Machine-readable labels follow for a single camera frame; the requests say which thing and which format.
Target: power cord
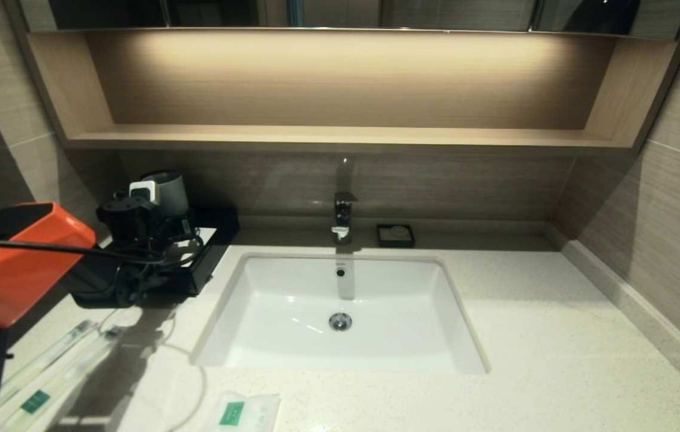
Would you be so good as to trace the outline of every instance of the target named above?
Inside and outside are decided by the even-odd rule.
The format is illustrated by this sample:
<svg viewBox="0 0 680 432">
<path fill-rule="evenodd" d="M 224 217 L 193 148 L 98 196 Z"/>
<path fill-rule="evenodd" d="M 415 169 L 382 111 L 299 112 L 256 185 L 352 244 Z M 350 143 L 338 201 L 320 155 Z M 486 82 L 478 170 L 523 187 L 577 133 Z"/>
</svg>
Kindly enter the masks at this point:
<svg viewBox="0 0 680 432">
<path fill-rule="evenodd" d="M 112 258 L 129 263 L 144 263 L 144 265 L 164 265 L 166 257 L 164 254 L 157 254 L 155 251 L 146 251 L 149 254 L 144 256 L 120 254 L 118 252 L 102 251 L 99 249 L 76 248 L 74 246 L 63 246 L 62 244 L 32 243 L 29 241 L 9 241 L 0 240 L 0 248 L 9 249 L 32 249 L 35 251 L 62 252 L 64 254 L 81 254 L 93 257 Z"/>
<path fill-rule="evenodd" d="M 194 262 L 203 249 L 203 239 L 200 237 L 200 235 L 194 235 L 193 240 L 195 240 L 196 242 L 196 250 L 193 252 L 193 254 L 191 254 L 191 256 L 183 260 L 178 260 L 177 262 L 174 263 L 169 263 L 168 265 L 164 265 L 163 267 L 164 268 L 182 267 L 183 265 L 186 265 L 186 263 Z"/>
</svg>

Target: sink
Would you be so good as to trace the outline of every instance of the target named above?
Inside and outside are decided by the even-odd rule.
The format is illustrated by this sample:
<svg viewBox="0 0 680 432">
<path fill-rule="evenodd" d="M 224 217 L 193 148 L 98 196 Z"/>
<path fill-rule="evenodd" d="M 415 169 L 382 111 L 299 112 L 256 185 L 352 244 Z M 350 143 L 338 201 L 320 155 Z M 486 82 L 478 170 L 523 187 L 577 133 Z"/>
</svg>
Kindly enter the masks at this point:
<svg viewBox="0 0 680 432">
<path fill-rule="evenodd" d="M 247 257 L 193 364 L 485 374 L 444 268 L 427 260 Z"/>
</svg>

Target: gray cup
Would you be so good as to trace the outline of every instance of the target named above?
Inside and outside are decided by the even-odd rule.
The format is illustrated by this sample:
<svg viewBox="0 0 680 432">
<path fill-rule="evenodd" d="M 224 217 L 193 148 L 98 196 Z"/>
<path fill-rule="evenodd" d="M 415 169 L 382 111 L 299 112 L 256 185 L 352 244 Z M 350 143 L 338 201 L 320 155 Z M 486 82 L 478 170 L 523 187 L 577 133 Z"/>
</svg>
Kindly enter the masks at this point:
<svg viewBox="0 0 680 432">
<path fill-rule="evenodd" d="M 182 174 L 173 170 L 159 170 L 143 175 L 140 180 L 155 181 L 158 208 L 165 217 L 188 214 L 188 195 L 185 194 Z"/>
</svg>

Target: open shelf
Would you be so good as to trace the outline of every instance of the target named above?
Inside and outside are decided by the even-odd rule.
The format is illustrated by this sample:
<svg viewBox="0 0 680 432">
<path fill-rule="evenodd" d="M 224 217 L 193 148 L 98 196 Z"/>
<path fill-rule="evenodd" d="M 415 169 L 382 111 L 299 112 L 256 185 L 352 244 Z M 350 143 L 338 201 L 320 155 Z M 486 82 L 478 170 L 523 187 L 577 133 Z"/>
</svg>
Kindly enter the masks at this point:
<svg viewBox="0 0 680 432">
<path fill-rule="evenodd" d="M 479 151 L 554 148 L 572 153 L 619 148 L 585 131 L 477 128 L 358 128 L 339 126 L 113 125 L 69 139 L 74 148 L 291 151 Z"/>
<path fill-rule="evenodd" d="M 84 149 L 636 152 L 679 57 L 591 35 L 20 34 L 63 145 Z"/>
</svg>

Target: countertop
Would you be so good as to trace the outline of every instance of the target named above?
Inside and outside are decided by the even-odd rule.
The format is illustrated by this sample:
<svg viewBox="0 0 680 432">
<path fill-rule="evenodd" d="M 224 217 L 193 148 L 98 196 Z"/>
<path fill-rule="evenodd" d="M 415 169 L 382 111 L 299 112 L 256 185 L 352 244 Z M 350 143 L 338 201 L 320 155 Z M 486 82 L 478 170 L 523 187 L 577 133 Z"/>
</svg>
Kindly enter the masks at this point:
<svg viewBox="0 0 680 432">
<path fill-rule="evenodd" d="M 223 391 L 280 394 L 278 432 L 680 430 L 680 373 L 541 236 L 421 236 L 417 249 L 403 250 L 360 241 L 355 252 L 440 260 L 486 356 L 486 375 L 189 363 L 242 257 L 334 255 L 313 245 L 319 238 L 326 233 L 244 230 L 202 294 L 175 308 L 87 311 L 65 298 L 13 347 L 16 358 L 31 358 L 87 317 L 130 328 L 51 430 L 201 431 Z M 280 246 L 295 243 L 306 245 Z M 6 374 L 21 363 L 8 361 Z"/>
</svg>

